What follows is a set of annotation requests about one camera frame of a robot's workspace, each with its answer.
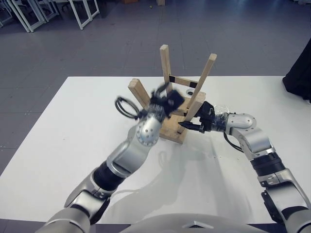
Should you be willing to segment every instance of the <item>silver robot arm segment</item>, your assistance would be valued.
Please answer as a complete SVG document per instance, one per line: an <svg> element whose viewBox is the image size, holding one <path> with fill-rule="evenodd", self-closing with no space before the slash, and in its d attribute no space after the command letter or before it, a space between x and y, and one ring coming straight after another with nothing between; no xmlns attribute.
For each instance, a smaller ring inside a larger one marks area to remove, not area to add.
<svg viewBox="0 0 311 233"><path fill-rule="evenodd" d="M161 97L160 93L166 86L152 93L148 109L137 112L140 121L129 130L127 139L72 191L64 209L56 213L37 233L88 233L90 225L100 220L111 195L145 162L149 150L157 143L164 119L184 102L176 90ZM134 110L138 109L130 100L125 101ZM122 112L125 110L117 101L115 105L123 115L133 116Z"/></svg>
<svg viewBox="0 0 311 233"><path fill-rule="evenodd" d="M289 233L311 232L310 201L256 119L248 114L229 114L225 133L239 141L256 171L271 218L284 223Z"/></svg>

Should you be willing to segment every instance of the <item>cable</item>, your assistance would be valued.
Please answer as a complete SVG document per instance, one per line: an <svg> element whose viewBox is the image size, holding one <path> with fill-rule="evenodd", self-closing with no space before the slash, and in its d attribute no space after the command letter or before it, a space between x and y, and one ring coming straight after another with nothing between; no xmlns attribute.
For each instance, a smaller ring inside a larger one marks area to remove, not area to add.
<svg viewBox="0 0 311 233"><path fill-rule="evenodd" d="M237 146L237 145L235 145L235 144L233 144L232 142L229 141L228 136L227 136L227 134L225 132L224 132L224 138L227 141L227 143L230 144L230 146L232 146L234 149L238 150L239 152L243 153L243 150L242 150L241 147L239 147L239 146Z"/></svg>
<svg viewBox="0 0 311 233"><path fill-rule="evenodd" d="M122 107L122 102L126 102L128 105L130 105L134 111L136 112L136 115L126 111L123 107ZM140 114L139 114L139 109L137 108L137 106L131 102L130 100L128 99L125 99L121 96L117 97L116 101L115 101L115 106L116 106L116 109L118 110L119 113L121 113L123 116L126 116L128 118L132 118L132 119L138 119L140 117Z"/></svg>

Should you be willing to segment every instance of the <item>floor tile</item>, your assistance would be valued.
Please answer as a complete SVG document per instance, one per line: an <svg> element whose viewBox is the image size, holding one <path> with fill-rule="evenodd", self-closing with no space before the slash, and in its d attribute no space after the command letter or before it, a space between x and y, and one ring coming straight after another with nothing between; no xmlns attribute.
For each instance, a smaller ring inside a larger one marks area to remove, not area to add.
<svg viewBox="0 0 311 233"><path fill-rule="evenodd" d="M159 67L125 67L123 70L123 76L162 76L162 69Z"/></svg>
<svg viewBox="0 0 311 233"><path fill-rule="evenodd" d="M97 224L96 233L119 233L129 226L129 224Z"/></svg>
<svg viewBox="0 0 311 233"><path fill-rule="evenodd" d="M0 146L0 175L3 173L6 166L9 164L15 152L16 149L3 149ZM7 224L6 221L0 219L0 233L4 231L6 224Z"/></svg>
<svg viewBox="0 0 311 233"><path fill-rule="evenodd" d="M8 221L9 220L7 220L7 219L0 219L0 233L4 233L4 230L6 228Z"/></svg>
<svg viewBox="0 0 311 233"><path fill-rule="evenodd" d="M47 87L55 80L55 68L41 69L35 68L18 87Z"/></svg>
<svg viewBox="0 0 311 233"><path fill-rule="evenodd" d="M46 88L16 88L9 97L0 105L2 113L28 112L42 96Z"/></svg>
<svg viewBox="0 0 311 233"><path fill-rule="evenodd" d="M22 119L10 119L9 123L17 121L17 125L6 127L3 132L0 132L0 145L2 145L2 148L17 149L40 115L41 113L27 113L22 114Z"/></svg>
<svg viewBox="0 0 311 233"><path fill-rule="evenodd" d="M13 91L14 88L0 88L0 104L3 103Z"/></svg>
<svg viewBox="0 0 311 233"><path fill-rule="evenodd" d="M4 233L34 233L44 225L44 222L9 220Z"/></svg>
<svg viewBox="0 0 311 233"><path fill-rule="evenodd" d="M2 80L0 80L0 88L17 87L32 72L32 70L33 68L13 68L2 78Z"/></svg>
<svg viewBox="0 0 311 233"><path fill-rule="evenodd" d="M156 52L131 52L128 54L125 67L153 67Z"/></svg>
<svg viewBox="0 0 311 233"><path fill-rule="evenodd" d="M0 113L0 148L6 148L8 138L18 131L25 118L24 113Z"/></svg>
<svg viewBox="0 0 311 233"><path fill-rule="evenodd" d="M58 86L49 86L42 96L39 98L38 102L31 108L29 112L31 113L42 113L45 108L48 106L50 101L53 99L55 94L57 93L59 87Z"/></svg>
<svg viewBox="0 0 311 233"><path fill-rule="evenodd" d="M246 67L234 67L230 65L226 66L216 66L216 74L217 76L249 76L251 75L251 71L249 71Z"/></svg>

